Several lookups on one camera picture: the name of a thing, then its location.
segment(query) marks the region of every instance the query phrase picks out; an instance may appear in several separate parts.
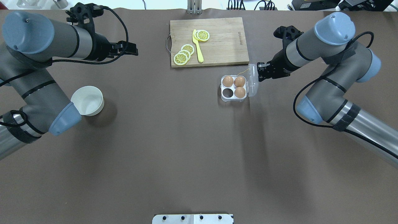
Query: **lemon slice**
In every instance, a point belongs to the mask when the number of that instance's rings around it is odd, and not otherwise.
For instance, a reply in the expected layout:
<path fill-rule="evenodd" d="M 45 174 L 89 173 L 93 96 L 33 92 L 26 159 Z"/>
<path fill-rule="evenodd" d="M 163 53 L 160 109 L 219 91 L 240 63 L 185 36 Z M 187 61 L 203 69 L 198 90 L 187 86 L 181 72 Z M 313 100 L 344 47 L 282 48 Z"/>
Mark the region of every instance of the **lemon slice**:
<path fill-rule="evenodd" d="M 196 31 L 195 36 L 198 41 L 207 41 L 210 38 L 209 32 L 204 29 Z"/>
<path fill-rule="evenodd" d="M 191 59 L 191 53 L 187 50 L 180 50 L 178 53 L 184 53 L 188 57 L 188 60 Z"/>
<path fill-rule="evenodd" d="M 195 52 L 195 49 L 193 48 L 192 45 L 190 44 L 185 44 L 184 46 L 181 47 L 181 50 L 187 50 L 189 51 L 189 54 L 192 55 Z"/>
<path fill-rule="evenodd" d="M 174 55 L 174 63 L 176 65 L 185 65 L 188 62 L 188 57 L 185 53 L 179 52 Z"/>

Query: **blue joint cap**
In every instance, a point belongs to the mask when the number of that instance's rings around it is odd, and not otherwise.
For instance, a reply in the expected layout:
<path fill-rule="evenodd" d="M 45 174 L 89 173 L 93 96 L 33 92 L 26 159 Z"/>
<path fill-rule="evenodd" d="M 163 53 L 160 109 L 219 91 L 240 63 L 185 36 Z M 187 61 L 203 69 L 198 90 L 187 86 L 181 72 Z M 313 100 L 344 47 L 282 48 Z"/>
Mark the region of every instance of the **blue joint cap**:
<path fill-rule="evenodd" d="M 6 83 L 6 84 L 4 84 L 5 86 L 11 86 L 11 84 L 10 83 Z"/>
<path fill-rule="evenodd" d="M 369 70 L 362 76 L 362 78 L 358 79 L 357 83 L 364 83 L 369 81 L 373 76 L 375 76 L 381 68 L 381 61 L 380 59 L 370 50 L 372 53 L 372 62 L 369 67 Z"/>
<path fill-rule="evenodd" d="M 355 35 L 355 25 L 342 12 L 334 12 L 319 20 L 314 26 L 315 35 L 324 43 L 343 45 Z"/>
<path fill-rule="evenodd" d="M 303 99 L 298 103 L 296 109 L 297 112 L 302 114 L 314 124 L 320 124 L 323 121 L 322 117 L 307 96 L 303 97 Z"/>
<path fill-rule="evenodd" d="M 6 44 L 16 51 L 36 54 L 44 51 L 54 39 L 54 26 L 45 16 L 15 11 L 6 16 L 2 27 Z"/>
<path fill-rule="evenodd" d="M 60 135 L 64 131 L 68 130 L 75 124 L 82 120 L 82 116 L 76 109 L 74 104 L 70 102 L 62 111 L 58 114 L 57 118 L 53 121 L 49 128 L 49 132 L 55 136 Z"/>

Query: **wooden cutting board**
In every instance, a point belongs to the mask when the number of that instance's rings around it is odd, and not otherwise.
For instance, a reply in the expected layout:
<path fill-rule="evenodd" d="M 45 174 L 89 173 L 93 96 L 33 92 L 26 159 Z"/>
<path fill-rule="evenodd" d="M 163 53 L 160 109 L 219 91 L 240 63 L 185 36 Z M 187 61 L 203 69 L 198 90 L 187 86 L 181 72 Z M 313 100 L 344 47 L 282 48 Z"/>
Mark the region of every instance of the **wooden cutting board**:
<path fill-rule="evenodd" d="M 192 42 L 193 30 L 204 29 L 210 33 L 210 39 L 200 42 L 204 61 L 199 63 L 196 45 Z M 171 65 L 176 67 L 198 67 L 217 65 L 242 65 L 249 63 L 246 36 L 241 17 L 199 20 L 171 20 L 170 36 L 172 39 Z M 185 65 L 176 65 L 174 55 L 184 44 L 195 48 L 194 54 Z"/>

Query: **black strap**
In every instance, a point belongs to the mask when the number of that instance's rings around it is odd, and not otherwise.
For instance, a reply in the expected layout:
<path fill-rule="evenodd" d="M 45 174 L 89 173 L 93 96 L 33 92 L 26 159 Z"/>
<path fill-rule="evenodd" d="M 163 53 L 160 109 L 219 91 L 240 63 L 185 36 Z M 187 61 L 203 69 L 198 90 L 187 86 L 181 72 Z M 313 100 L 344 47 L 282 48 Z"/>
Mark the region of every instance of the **black strap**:
<path fill-rule="evenodd" d="M 17 122 L 14 119 L 14 116 L 11 114 L 11 112 L 7 112 L 3 115 L 3 120 L 6 123 L 9 124 L 17 124 Z M 22 130 L 21 127 L 7 127 L 8 131 L 18 140 L 20 140 L 23 143 L 30 144 L 37 139 L 41 138 L 40 137 L 35 137 L 31 134 L 29 134 L 27 131 Z"/>
<path fill-rule="evenodd" d="M 337 82 L 331 80 L 330 78 L 323 78 L 326 82 L 333 84 L 334 86 L 336 86 L 337 88 L 339 88 L 341 91 L 343 91 L 344 93 L 347 92 L 347 90 L 340 84 L 338 84 Z"/>
<path fill-rule="evenodd" d="M 326 123 L 330 123 L 339 114 L 339 112 L 343 109 L 347 102 L 348 100 L 344 100 L 339 109 L 334 112 L 334 114 L 326 121 Z"/>
<path fill-rule="evenodd" d="M 75 28 L 74 26 L 71 26 L 71 27 L 75 30 L 76 38 L 77 38 L 77 44 L 76 44 L 75 51 L 74 51 L 69 57 L 73 57 L 73 56 L 76 54 L 77 50 L 79 50 L 79 46 L 80 46 L 80 37 L 79 37 L 79 34 L 77 33 L 77 30 L 76 30 L 76 28 Z"/>
<path fill-rule="evenodd" d="M 306 56 L 304 56 L 304 55 L 301 53 L 301 51 L 300 51 L 300 49 L 299 49 L 298 47 L 299 47 L 299 44 L 298 44 L 298 39 L 297 39 L 297 40 L 296 40 L 296 50 L 297 50 L 297 52 L 299 53 L 299 55 L 300 55 L 302 58 L 304 58 L 305 60 L 307 60 L 307 61 L 313 61 L 313 60 L 307 58 Z"/>
<path fill-rule="evenodd" d="M 41 88 L 43 88 L 43 87 L 45 87 L 45 86 L 48 86 L 48 85 L 50 85 L 50 84 L 53 84 L 53 83 L 56 83 L 55 80 L 50 80 L 50 81 L 47 81 L 47 82 L 45 82 L 45 83 L 41 83 L 40 85 L 38 85 L 38 86 L 36 86 L 36 87 L 34 87 L 34 88 L 28 90 L 28 91 L 25 92 L 24 94 L 22 94 L 21 97 L 22 97 L 22 99 L 25 99 L 25 98 L 26 98 L 27 96 L 29 96 L 30 94 L 32 94 L 32 93 L 38 91 L 39 89 L 41 89 Z"/>
<path fill-rule="evenodd" d="M 351 122 L 357 117 L 361 108 L 356 104 L 352 104 L 350 110 L 345 114 L 334 126 L 333 129 L 338 132 L 343 132 Z"/>
<path fill-rule="evenodd" d="M 322 59 L 327 65 L 336 65 L 353 56 L 355 54 L 355 49 L 357 48 L 357 46 L 358 43 L 354 42 L 348 49 L 343 50 L 342 52 L 330 57 L 323 57 Z"/>

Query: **yellow knife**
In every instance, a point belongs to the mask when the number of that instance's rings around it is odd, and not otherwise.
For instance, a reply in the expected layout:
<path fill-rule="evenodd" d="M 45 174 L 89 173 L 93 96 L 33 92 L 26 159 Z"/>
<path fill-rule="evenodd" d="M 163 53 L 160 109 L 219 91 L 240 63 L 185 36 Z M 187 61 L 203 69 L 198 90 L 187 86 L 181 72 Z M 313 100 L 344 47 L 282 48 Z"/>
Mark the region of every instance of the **yellow knife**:
<path fill-rule="evenodd" d="M 202 63 L 203 62 L 203 55 L 202 51 L 200 50 L 199 47 L 199 41 L 195 37 L 196 29 L 193 30 L 192 33 L 192 42 L 196 45 L 196 54 L 198 55 L 198 62 Z"/>

